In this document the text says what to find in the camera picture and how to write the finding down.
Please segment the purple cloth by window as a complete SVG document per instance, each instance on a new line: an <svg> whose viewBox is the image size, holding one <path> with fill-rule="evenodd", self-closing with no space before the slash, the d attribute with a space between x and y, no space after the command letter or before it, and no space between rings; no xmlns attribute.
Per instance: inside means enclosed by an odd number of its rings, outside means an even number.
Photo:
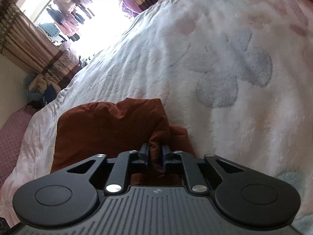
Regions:
<svg viewBox="0 0 313 235"><path fill-rule="evenodd" d="M133 19L142 12L142 10L133 0L118 0L118 1L123 14L128 19Z"/></svg>

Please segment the rust brown padded garment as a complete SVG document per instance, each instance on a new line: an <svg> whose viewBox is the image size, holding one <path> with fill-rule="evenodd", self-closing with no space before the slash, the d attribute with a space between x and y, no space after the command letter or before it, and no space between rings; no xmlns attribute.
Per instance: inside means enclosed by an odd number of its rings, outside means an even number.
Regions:
<svg viewBox="0 0 313 235"><path fill-rule="evenodd" d="M171 126L160 99L127 98L118 103L92 102L74 107L57 122L51 172L73 165L96 154L115 158L121 152L149 146L151 167L131 176L132 185L180 185L175 174L163 172L162 147L195 156L188 132Z"/></svg>

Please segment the hanging clothes outside window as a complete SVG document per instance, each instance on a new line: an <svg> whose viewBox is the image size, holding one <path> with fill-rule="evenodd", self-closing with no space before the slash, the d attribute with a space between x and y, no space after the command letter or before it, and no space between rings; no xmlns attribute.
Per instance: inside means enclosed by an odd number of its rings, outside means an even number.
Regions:
<svg viewBox="0 0 313 235"><path fill-rule="evenodd" d="M50 0L34 20L37 28L56 46L80 40L80 28L95 17L92 0Z"/></svg>

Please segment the white floral fleece blanket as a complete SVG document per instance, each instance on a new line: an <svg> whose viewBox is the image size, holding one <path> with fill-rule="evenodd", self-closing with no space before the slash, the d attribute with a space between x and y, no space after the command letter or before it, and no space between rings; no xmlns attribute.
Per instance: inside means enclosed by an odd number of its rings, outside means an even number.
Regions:
<svg viewBox="0 0 313 235"><path fill-rule="evenodd" d="M293 226L312 234L312 1L159 0L37 112L1 188L13 194L49 174L57 121L89 102L162 101L195 152L215 153L293 185Z"/></svg>

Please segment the mauve quilted pillow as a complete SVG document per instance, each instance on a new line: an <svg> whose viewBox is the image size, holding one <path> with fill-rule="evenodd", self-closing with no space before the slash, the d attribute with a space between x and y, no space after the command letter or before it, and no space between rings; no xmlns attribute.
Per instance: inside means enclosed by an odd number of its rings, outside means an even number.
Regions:
<svg viewBox="0 0 313 235"><path fill-rule="evenodd" d="M1 186L16 166L22 139L28 124L38 110L25 106L9 116L1 128Z"/></svg>

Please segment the striped brown curtain left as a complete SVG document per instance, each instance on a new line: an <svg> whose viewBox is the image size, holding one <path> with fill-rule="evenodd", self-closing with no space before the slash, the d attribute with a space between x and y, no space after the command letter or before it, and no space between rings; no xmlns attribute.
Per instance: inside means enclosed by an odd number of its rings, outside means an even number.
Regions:
<svg viewBox="0 0 313 235"><path fill-rule="evenodd" d="M1 0L1 54L25 72L47 76L61 89L80 70L12 0Z"/></svg>

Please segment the pile of clothes in corner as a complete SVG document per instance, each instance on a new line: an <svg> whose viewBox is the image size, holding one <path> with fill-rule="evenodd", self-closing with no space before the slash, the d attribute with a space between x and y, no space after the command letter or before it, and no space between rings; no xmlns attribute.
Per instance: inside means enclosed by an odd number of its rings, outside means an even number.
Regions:
<svg viewBox="0 0 313 235"><path fill-rule="evenodd" d="M55 100L61 91L59 85L42 74L29 74L23 83L27 104L37 110Z"/></svg>

